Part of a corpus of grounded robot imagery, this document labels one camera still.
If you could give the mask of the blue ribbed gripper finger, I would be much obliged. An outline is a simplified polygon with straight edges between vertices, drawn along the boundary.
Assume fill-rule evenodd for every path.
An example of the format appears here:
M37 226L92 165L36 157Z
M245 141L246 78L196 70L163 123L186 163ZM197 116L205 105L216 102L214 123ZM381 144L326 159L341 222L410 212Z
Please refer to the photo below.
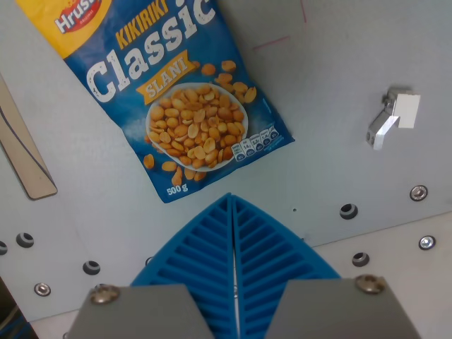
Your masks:
M164 245L130 286L94 287L69 338L235 338L232 196Z
M241 338L418 338L386 280L342 278L304 240L233 196Z

